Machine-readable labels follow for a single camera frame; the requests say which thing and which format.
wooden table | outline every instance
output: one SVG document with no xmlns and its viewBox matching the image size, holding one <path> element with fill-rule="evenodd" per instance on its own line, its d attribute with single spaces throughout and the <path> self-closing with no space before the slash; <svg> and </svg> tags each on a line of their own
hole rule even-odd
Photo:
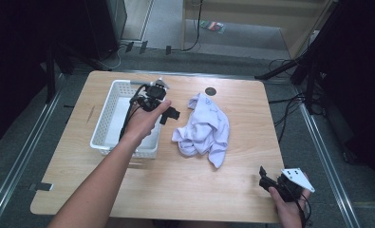
<svg viewBox="0 0 375 228">
<path fill-rule="evenodd" d="M 51 191 L 38 191 L 30 206 L 34 214 L 54 215 L 86 176 L 103 159 L 89 146 L 111 83 L 117 79 L 156 81 L 170 86 L 167 99 L 180 111 L 160 131 L 154 160 L 132 159 L 117 196 L 112 217 L 278 222 L 270 195 L 258 185 L 259 167 L 269 177 L 281 174 L 283 162 L 270 107 L 261 82 L 158 74 L 91 72 L 42 182 Z M 219 169 L 207 155 L 182 157 L 172 132 L 185 126 L 190 98 L 205 88 L 228 116 L 229 148 Z"/>
</svg>

black circle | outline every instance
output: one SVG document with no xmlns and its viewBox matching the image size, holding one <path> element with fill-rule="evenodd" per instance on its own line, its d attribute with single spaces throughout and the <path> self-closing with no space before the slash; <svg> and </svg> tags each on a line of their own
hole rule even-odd
<svg viewBox="0 0 375 228">
<path fill-rule="evenodd" d="M 214 89 L 212 87 L 207 87 L 207 88 L 205 88 L 205 93 L 209 96 L 214 96 L 214 95 L 216 95 L 216 89 Z"/>
</svg>

metal frame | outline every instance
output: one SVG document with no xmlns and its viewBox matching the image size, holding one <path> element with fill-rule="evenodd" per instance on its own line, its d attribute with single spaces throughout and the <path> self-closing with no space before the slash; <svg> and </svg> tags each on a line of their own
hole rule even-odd
<svg viewBox="0 0 375 228">
<path fill-rule="evenodd" d="M 60 99 L 61 91 L 64 87 L 65 77 L 63 74 L 59 76 L 58 80 L 58 89 L 52 100 L 49 104 L 45 104 L 45 107 L 42 110 L 38 120 L 36 121 L 35 126 L 33 126 L 24 146 L 21 149 L 18 157 L 15 160 L 12 168 L 10 169 L 6 179 L 3 184 L 0 186 L 0 218 L 9 203 L 9 199 L 12 196 L 12 193 L 15 190 L 16 185 L 24 173 L 27 164 L 32 157 L 33 151 L 39 142 L 39 139 L 47 125 L 48 120 L 54 108 Z"/>
<path fill-rule="evenodd" d="M 300 93 L 299 89 L 296 88 L 295 90 L 296 93 Z M 336 171 L 335 166 L 332 162 L 332 159 L 329 156 L 328 147 L 324 143 L 323 137 L 321 136 L 316 121 L 314 120 L 313 116 L 308 113 L 305 105 L 301 104 L 300 109 L 302 111 L 306 125 L 308 126 L 309 133 L 314 142 L 315 148 L 320 158 L 320 162 L 322 163 L 324 171 L 326 172 L 326 176 L 328 178 L 329 185 L 331 186 L 332 193 L 335 196 L 338 207 L 341 210 L 341 214 L 347 227 L 361 227 L 358 217 L 353 209 L 352 202 L 347 194 L 347 190 L 342 184 L 338 172 Z"/>
</svg>

human hand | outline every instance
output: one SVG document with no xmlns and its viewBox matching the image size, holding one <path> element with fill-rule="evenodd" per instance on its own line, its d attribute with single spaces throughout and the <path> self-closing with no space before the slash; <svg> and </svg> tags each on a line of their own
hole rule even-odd
<svg viewBox="0 0 375 228">
<path fill-rule="evenodd" d="M 294 202 L 284 202 L 279 195 L 278 191 L 274 187 L 269 188 L 269 192 L 276 206 L 276 213 L 278 214 L 281 226 L 283 228 L 298 228 L 302 227 L 302 220 L 299 212 L 299 208 Z M 305 210 L 306 199 L 310 197 L 310 191 L 304 189 L 303 196 L 299 200 L 299 205 L 302 210 Z"/>
<path fill-rule="evenodd" d="M 134 139 L 140 144 L 143 138 L 151 134 L 151 130 L 155 127 L 158 117 L 169 108 L 171 103 L 171 101 L 165 100 L 151 112 L 146 112 L 137 105 L 134 105 L 131 113 L 135 112 L 128 121 L 124 137 Z"/>
</svg>

gray carpet floor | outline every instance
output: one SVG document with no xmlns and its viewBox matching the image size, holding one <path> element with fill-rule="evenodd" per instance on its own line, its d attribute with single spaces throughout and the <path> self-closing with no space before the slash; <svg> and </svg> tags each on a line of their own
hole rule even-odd
<svg viewBox="0 0 375 228">
<path fill-rule="evenodd" d="M 122 63 L 116 71 L 146 70 L 161 72 L 186 73 L 192 76 L 207 76 L 253 80 L 254 75 L 269 71 L 269 60 L 238 58 L 202 53 L 175 52 L 164 55 L 164 51 L 147 50 L 139 55 L 137 49 L 120 52 Z M 108 65 L 118 61 L 116 56 L 108 59 Z M 66 75 L 66 82 L 60 100 L 37 143 L 33 156 L 19 180 L 10 201 L 0 218 L 0 227 L 46 227 L 51 216 L 31 214 L 29 207 L 35 192 L 29 191 L 31 183 L 38 182 L 44 176 L 51 156 L 66 127 L 71 107 L 76 104 L 91 68 L 75 62 L 73 75 Z M 288 99 L 295 95 L 288 75 L 274 77 L 265 83 L 270 101 Z M 0 142 L 0 185 L 18 156 L 22 145 L 37 121 L 44 107 L 46 90 L 42 90 L 30 103 L 28 108 L 11 126 L 4 139 Z M 284 115 L 286 104 L 271 104 L 272 118 L 277 121 Z M 354 166 L 344 162 L 341 148 L 328 120 L 322 116 L 314 117 L 319 125 L 334 164 L 341 180 L 351 198 L 362 227 L 375 227 L 375 173 L 367 166 Z M 280 126 L 275 128 L 280 133 Z M 316 147 L 308 131 L 303 115 L 298 109 L 288 117 L 284 137 L 280 143 L 284 164 L 290 167 L 301 167 L 308 173 L 316 193 L 310 198 L 312 215 L 308 227 L 346 227 L 331 190 L 326 172 L 318 157 Z M 265 224 L 231 222 L 230 227 L 266 227 Z M 279 227 L 269 224 L 268 227 Z"/>
</svg>

